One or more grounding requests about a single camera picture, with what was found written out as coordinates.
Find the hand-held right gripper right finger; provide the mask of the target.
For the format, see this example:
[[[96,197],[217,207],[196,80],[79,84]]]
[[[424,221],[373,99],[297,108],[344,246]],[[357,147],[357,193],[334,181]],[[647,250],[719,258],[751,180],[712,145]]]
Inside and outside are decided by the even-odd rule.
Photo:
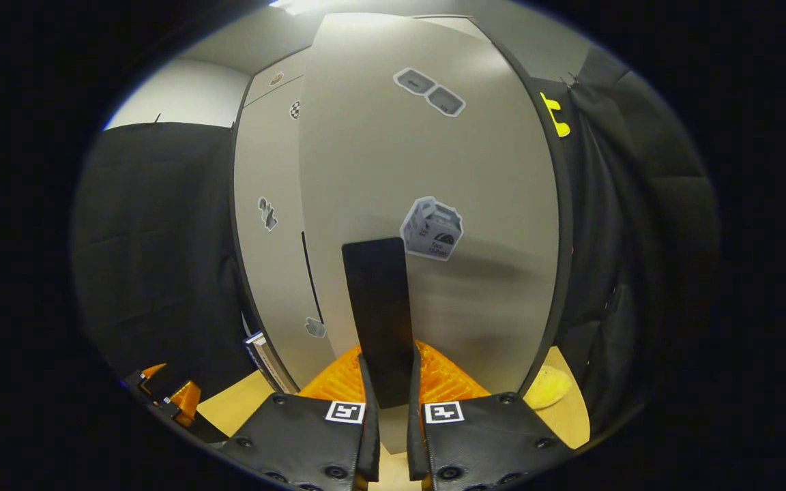
[[[409,392],[409,474],[424,490],[512,490],[574,459],[515,392],[489,393],[417,341]]]

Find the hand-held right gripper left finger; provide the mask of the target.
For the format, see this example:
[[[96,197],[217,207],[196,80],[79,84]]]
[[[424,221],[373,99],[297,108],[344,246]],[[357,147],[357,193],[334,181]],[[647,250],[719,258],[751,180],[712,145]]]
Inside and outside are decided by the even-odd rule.
[[[278,490],[365,490],[379,479],[378,404],[362,346],[298,394],[275,392],[221,447]]]

